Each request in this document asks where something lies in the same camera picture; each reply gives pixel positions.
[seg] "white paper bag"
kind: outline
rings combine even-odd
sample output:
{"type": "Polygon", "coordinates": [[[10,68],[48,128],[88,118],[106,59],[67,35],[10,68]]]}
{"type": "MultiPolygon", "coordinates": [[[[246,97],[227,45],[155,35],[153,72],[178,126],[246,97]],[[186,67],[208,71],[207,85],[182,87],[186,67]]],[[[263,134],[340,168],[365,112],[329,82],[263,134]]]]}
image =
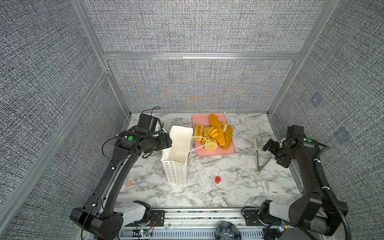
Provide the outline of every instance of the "white paper bag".
{"type": "Polygon", "coordinates": [[[172,147],[163,149],[161,158],[167,180],[169,183],[187,184],[188,170],[191,163],[190,152],[195,150],[191,150],[193,128],[172,126],[169,136],[172,139],[172,147]]]}

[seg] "gray fabric wall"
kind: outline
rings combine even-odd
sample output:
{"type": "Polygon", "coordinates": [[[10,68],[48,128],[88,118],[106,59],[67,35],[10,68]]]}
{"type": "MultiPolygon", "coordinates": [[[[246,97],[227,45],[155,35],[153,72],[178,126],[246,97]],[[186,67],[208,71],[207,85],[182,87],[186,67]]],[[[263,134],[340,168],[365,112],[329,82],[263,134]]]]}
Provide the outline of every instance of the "gray fabric wall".
{"type": "Polygon", "coordinates": [[[332,147],[321,162],[353,239],[382,239],[383,66],[384,2],[342,0],[271,116],[280,137],[296,124],[332,147]]]}
{"type": "Polygon", "coordinates": [[[300,52],[326,0],[85,0],[105,51],[300,52]]]}
{"type": "MultiPolygon", "coordinates": [[[[325,3],[84,0],[103,51],[173,53],[299,53],[325,3]]],[[[110,63],[133,111],[159,105],[162,111],[265,112],[291,66],[246,60],[110,63]]]]}
{"type": "MultiPolygon", "coordinates": [[[[109,163],[101,146],[120,133],[124,118],[105,80],[1,240],[75,239],[79,227],[69,215],[97,186],[109,163]]],[[[105,145],[106,156],[113,143],[105,145]]]]}
{"type": "Polygon", "coordinates": [[[1,207],[101,66],[70,0],[3,0],[0,22],[1,207]]]}
{"type": "Polygon", "coordinates": [[[110,60],[132,111],[266,112],[290,60],[110,60]]]}

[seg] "black cable sleeve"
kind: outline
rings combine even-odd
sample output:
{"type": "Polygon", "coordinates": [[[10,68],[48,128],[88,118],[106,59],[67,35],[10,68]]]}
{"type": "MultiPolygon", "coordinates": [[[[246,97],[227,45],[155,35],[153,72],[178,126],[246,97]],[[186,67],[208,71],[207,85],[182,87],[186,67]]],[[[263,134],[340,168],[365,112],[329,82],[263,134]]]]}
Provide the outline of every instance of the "black cable sleeve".
{"type": "Polygon", "coordinates": [[[310,237],[310,239],[312,239],[312,240],[317,240],[317,238],[315,238],[310,232],[308,232],[308,231],[305,230],[304,228],[299,227],[298,229],[300,229],[301,231],[303,231],[308,237],[310,237]]]}
{"type": "Polygon", "coordinates": [[[114,167],[114,165],[113,165],[113,163],[112,163],[112,161],[110,160],[110,159],[108,159],[107,158],[107,156],[105,156],[105,154],[104,154],[104,145],[107,143],[107,142],[109,142],[110,140],[112,140],[112,139],[115,139],[115,138],[117,138],[117,136],[116,137],[113,137],[113,138],[110,138],[110,139],[108,139],[107,141],[105,141],[105,143],[101,146],[101,153],[103,154],[103,156],[112,164],[112,167],[114,167]]]}
{"type": "Polygon", "coordinates": [[[314,166],[314,169],[316,171],[316,175],[317,175],[317,177],[318,177],[318,179],[320,181],[320,185],[322,187],[325,187],[325,188],[323,188],[323,191],[324,191],[325,195],[327,196],[327,198],[329,198],[329,200],[331,200],[332,204],[335,207],[335,210],[336,210],[337,214],[339,214],[339,216],[341,218],[341,222],[343,223],[343,226],[344,226],[345,239],[346,240],[351,240],[352,239],[351,229],[350,229],[350,227],[349,227],[349,225],[347,223],[347,220],[345,218],[344,213],[339,208],[337,197],[335,196],[335,194],[333,193],[333,191],[329,187],[329,183],[328,183],[328,180],[327,180],[327,178],[325,176],[325,172],[324,172],[323,166],[321,165],[321,162],[320,162],[320,155],[321,155],[321,153],[324,152],[325,150],[327,150],[329,147],[324,145],[324,144],[321,144],[321,146],[324,146],[324,147],[315,155],[315,159],[318,159],[318,161],[314,160],[313,161],[313,166],[314,166]]]}

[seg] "white rope handle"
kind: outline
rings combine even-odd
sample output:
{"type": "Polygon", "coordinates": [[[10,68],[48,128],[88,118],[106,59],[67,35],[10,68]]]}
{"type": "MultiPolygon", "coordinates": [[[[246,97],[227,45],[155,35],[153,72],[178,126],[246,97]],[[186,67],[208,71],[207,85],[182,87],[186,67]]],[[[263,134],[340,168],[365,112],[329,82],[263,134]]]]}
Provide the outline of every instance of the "white rope handle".
{"type": "MultiPolygon", "coordinates": [[[[201,146],[201,147],[204,147],[204,146],[207,144],[207,139],[206,139],[205,137],[201,137],[201,138],[204,138],[204,139],[205,139],[205,143],[204,143],[204,145],[203,145],[203,146],[201,146]]],[[[198,147],[198,148],[192,149],[192,150],[190,150],[190,151],[188,151],[188,152],[192,152],[192,151],[195,151],[196,149],[199,149],[199,148],[201,148],[201,147],[198,147]]]]}

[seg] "marble tabletop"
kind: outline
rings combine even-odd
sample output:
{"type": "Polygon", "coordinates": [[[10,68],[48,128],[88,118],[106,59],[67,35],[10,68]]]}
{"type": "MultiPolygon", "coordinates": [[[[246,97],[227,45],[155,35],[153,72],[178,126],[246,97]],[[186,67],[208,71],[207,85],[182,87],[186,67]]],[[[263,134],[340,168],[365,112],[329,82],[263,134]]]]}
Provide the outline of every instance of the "marble tabletop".
{"type": "MultiPolygon", "coordinates": [[[[165,126],[192,127],[192,115],[196,113],[153,113],[165,122],[165,126]]],[[[154,152],[149,158],[139,158],[127,175],[116,201],[122,207],[141,200],[151,207],[243,207],[260,206],[265,199],[290,204],[300,198],[299,190],[291,171],[276,164],[272,159],[256,173],[256,153],[253,138],[258,144],[259,163],[262,165],[272,155],[262,152],[262,146],[269,140],[276,140],[265,114],[226,113],[227,122],[233,126],[235,154],[225,156],[191,156],[188,183],[175,185],[167,182],[160,161],[162,151],[154,152]],[[221,182],[215,183],[219,176],[221,182]],[[262,181],[282,182],[285,195],[264,194],[262,181]]],[[[129,127],[135,125],[139,114],[133,114],[129,127]]]]}

